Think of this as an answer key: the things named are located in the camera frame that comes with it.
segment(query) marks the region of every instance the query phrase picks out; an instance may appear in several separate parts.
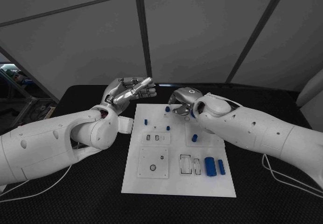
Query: robotic hand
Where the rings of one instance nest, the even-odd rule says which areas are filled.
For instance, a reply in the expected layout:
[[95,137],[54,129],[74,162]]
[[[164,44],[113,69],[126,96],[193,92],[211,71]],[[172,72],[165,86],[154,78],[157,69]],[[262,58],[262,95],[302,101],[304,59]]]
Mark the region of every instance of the robotic hand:
[[178,115],[193,113],[200,128],[239,148],[266,154],[292,164],[323,188],[323,133],[298,127],[246,107],[233,108],[226,98],[193,88],[172,92],[168,104],[181,106]]
[[[157,95],[151,78],[115,79],[87,111],[20,126],[0,136],[0,186],[51,174],[106,149],[132,119],[118,116],[129,100]],[[73,148],[70,138],[84,145]]]

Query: black tablecloth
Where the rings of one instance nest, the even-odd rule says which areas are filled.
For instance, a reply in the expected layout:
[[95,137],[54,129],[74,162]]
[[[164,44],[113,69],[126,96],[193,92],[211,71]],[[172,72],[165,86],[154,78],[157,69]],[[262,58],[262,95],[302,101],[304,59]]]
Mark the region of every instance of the black tablecloth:
[[[105,85],[67,89],[53,116],[87,110],[100,101]],[[131,102],[121,114],[134,117],[135,104],[165,104],[175,87],[155,87],[158,96]],[[260,110],[281,120],[309,128],[283,91],[198,88]],[[260,166],[260,154],[227,142],[236,198],[121,194],[131,135],[118,134],[108,150],[76,163],[59,184],[37,197],[0,203],[1,223],[323,223],[323,199],[278,183]],[[289,164],[269,157],[272,168],[315,186]],[[44,190],[66,169],[31,180],[11,197]]]

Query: white board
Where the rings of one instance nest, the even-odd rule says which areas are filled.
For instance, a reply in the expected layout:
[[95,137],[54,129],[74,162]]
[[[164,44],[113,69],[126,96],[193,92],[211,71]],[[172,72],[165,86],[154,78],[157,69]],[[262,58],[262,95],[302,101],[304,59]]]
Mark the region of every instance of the white board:
[[[136,104],[121,193],[236,197],[223,140],[216,135],[201,132],[196,119],[190,115],[187,116],[190,120],[185,121],[187,118],[184,120],[183,116],[165,112],[165,106],[168,105]],[[170,111],[178,106],[170,105]],[[191,133],[197,134],[196,144],[190,142]],[[149,159],[146,160],[146,154],[142,152],[148,151]],[[200,160],[200,175],[180,174],[181,154],[190,155],[191,169],[193,159]],[[217,175],[211,177],[206,175],[203,162],[206,157],[214,159]],[[223,161],[224,175],[220,175],[217,160]],[[149,171],[151,165],[155,166],[154,171]],[[145,178],[138,178],[142,170],[151,175],[144,173]]]

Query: round hole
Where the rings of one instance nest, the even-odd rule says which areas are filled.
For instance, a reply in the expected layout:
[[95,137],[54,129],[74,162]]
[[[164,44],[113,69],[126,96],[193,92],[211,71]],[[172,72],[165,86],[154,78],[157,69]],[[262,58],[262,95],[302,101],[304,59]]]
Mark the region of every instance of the round hole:
[[155,165],[149,166],[149,170],[154,171],[155,170]]

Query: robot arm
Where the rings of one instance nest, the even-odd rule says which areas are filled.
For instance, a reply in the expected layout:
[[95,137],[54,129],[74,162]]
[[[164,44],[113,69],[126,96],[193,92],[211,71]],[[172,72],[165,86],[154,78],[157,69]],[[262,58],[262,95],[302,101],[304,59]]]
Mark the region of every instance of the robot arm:
[[[115,79],[87,111],[20,126],[0,136],[0,186],[51,174],[106,149],[132,119],[118,116],[129,100],[155,96],[151,78]],[[70,138],[86,145],[73,149]]]
[[204,96],[191,88],[174,91],[168,103],[183,106],[172,110],[191,113],[198,126],[239,148],[273,156],[292,164],[323,188],[323,133],[295,126],[269,114],[246,107],[232,108],[223,98]]

